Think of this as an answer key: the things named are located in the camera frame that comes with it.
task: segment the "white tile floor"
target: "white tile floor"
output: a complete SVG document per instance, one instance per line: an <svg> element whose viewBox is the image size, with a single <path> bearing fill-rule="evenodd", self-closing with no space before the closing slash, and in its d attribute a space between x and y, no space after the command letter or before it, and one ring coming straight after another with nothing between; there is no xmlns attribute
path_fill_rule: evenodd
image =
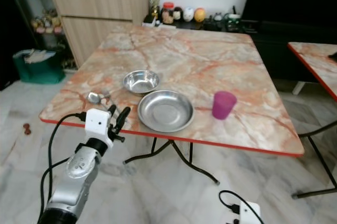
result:
<svg viewBox="0 0 337 224"><path fill-rule="evenodd" d="M36 223L39 181L47 166L47 143L54 127L39 121L38 113L63 84L16 82L0 92L1 224ZM299 133L336 120L337 105L320 85L305 85L293 96L295 82L278 80L275 84ZM23 134L23 123L30 123L30 136ZM221 181L216 186L183 164L172 148L124 166L124 159L148 153L152 144L146 137L125 136L125 143L116 143L104 156L78 223L232 223L236 215L217 198L222 189L260 204L265 223L337 223L337 194L291 198L297 190L331 186L305 139L305 155L297 159L195 145L193 161ZM54 160L71 155L83 137L83 129L61 127L54 141ZM314 140L337 177L336 129ZM179 146L187 154L188 143ZM62 167L56 168L56 181L62 171ZM238 203L230 196L226 200Z"/></svg>

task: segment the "steel plate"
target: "steel plate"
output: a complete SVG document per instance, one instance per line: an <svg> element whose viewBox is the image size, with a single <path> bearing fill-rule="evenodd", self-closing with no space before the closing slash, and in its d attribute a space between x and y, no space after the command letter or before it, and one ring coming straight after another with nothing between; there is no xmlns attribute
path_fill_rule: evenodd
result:
<svg viewBox="0 0 337 224"><path fill-rule="evenodd" d="M143 97L138 105L142 123L159 132L179 131L191 123L193 115L191 102L176 91L154 91Z"/></svg>

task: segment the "plastic cup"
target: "plastic cup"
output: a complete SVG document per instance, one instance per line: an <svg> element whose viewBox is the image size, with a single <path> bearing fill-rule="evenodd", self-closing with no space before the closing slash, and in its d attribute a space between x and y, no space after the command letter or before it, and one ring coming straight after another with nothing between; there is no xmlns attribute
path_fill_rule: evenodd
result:
<svg viewBox="0 0 337 224"><path fill-rule="evenodd" d="M237 98L228 91L218 91L214 95L212 115L219 120L224 120L235 106Z"/></svg>

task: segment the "stainless steel bowl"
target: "stainless steel bowl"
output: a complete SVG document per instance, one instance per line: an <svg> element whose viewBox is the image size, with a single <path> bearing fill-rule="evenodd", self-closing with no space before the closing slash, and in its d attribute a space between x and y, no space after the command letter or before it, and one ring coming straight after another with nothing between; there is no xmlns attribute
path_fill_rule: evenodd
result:
<svg viewBox="0 0 337 224"><path fill-rule="evenodd" d="M159 77L150 70L135 70L126 74L123 80L124 87L135 94L147 94L159 85Z"/></svg>
<svg viewBox="0 0 337 224"><path fill-rule="evenodd" d="M138 104L138 117L150 129L176 132L193 120L194 109L186 96L170 90L154 91Z"/></svg>

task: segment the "jar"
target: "jar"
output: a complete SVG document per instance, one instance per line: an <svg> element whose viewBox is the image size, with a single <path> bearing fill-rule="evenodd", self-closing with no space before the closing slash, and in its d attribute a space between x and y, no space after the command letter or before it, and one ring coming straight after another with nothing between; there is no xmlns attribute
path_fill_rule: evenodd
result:
<svg viewBox="0 0 337 224"><path fill-rule="evenodd" d="M173 23L173 8L174 8L173 2L164 2L161 11L161 18L163 23L165 24Z"/></svg>

